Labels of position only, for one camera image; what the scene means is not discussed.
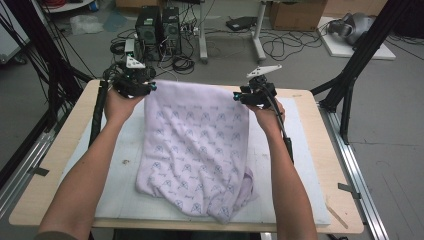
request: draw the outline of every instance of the printed pattern on cloth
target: printed pattern on cloth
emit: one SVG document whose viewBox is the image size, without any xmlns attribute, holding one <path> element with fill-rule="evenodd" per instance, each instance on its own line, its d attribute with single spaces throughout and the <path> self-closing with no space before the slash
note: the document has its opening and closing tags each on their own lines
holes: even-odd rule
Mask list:
<svg viewBox="0 0 424 240">
<path fill-rule="evenodd" d="M 246 168 L 249 113 L 232 93 L 160 80 L 145 99 L 145 140 L 137 189 L 190 216 L 222 223 L 251 198 Z"/>
</svg>

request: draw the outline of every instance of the person's right hand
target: person's right hand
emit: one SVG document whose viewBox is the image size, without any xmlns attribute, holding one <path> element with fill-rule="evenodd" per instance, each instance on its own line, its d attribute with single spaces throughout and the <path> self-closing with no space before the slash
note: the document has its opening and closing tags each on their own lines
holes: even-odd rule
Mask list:
<svg viewBox="0 0 424 240">
<path fill-rule="evenodd" d="M 107 124 L 117 124 L 122 126 L 131 116 L 134 107 L 144 98 L 124 98 L 115 89 L 110 89 L 107 93 L 105 104 L 105 115 Z"/>
<path fill-rule="evenodd" d="M 285 110 L 283 105 L 277 99 L 275 99 L 275 101 L 277 102 L 279 111 L 282 113 L 282 118 L 284 121 Z M 255 113 L 259 126 L 261 126 L 267 136 L 272 134 L 279 134 L 281 136 L 281 128 L 278 124 L 277 115 L 272 107 L 268 109 L 261 109 L 257 106 L 249 105 L 247 105 L 247 107 Z"/>
</svg>

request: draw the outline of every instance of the person's right arm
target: person's right arm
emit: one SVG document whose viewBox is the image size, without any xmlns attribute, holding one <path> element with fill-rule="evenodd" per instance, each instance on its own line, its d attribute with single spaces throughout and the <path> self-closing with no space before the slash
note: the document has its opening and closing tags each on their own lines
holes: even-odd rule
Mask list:
<svg viewBox="0 0 424 240">
<path fill-rule="evenodd" d="M 280 112 L 284 114 L 282 105 L 277 103 Z M 275 112 L 248 107 L 255 113 L 269 145 L 278 239 L 318 239 L 308 195 L 284 144 Z"/>
</svg>

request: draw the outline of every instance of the patterned fabric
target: patterned fabric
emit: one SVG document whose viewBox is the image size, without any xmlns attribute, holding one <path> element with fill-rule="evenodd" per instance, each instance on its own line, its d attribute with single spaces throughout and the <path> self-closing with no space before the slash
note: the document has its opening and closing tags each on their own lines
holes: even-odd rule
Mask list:
<svg viewBox="0 0 424 240">
<path fill-rule="evenodd" d="M 213 86 L 157 81 L 145 99 L 137 189 L 222 223 L 251 198 L 248 109 Z"/>
</svg>

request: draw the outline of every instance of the white board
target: white board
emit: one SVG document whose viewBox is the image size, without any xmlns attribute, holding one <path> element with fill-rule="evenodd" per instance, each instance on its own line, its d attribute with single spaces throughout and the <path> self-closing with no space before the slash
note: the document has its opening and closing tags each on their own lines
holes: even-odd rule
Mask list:
<svg viewBox="0 0 424 240">
<path fill-rule="evenodd" d="M 322 17 L 318 23 L 318 29 L 321 29 L 322 26 L 328 22 L 335 20 L 330 17 Z M 318 31 L 321 34 L 321 38 L 324 42 L 325 47 L 327 48 L 330 56 L 332 57 L 351 57 L 354 53 L 352 46 L 349 45 L 343 38 L 339 37 L 337 33 L 327 33 L 327 30 Z M 395 60 L 396 56 L 386 47 L 386 45 L 381 44 L 380 48 L 374 54 L 372 59 L 379 60 Z"/>
<path fill-rule="evenodd" d="M 286 109 L 285 128 L 292 139 L 295 167 L 311 201 L 315 224 L 330 224 L 319 180 L 293 99 L 280 98 Z M 270 157 L 265 134 L 250 112 L 247 165 L 254 174 L 257 198 L 243 207 L 231 222 L 275 223 L 271 197 Z M 136 191 L 135 182 L 141 159 L 143 142 L 144 102 L 137 105 L 133 115 L 123 126 L 115 147 L 106 186 L 96 211 L 99 218 L 215 221 L 210 217 L 190 217 L 182 214 L 164 199 Z M 91 122 L 65 167 L 64 175 L 86 151 Z"/>
</svg>

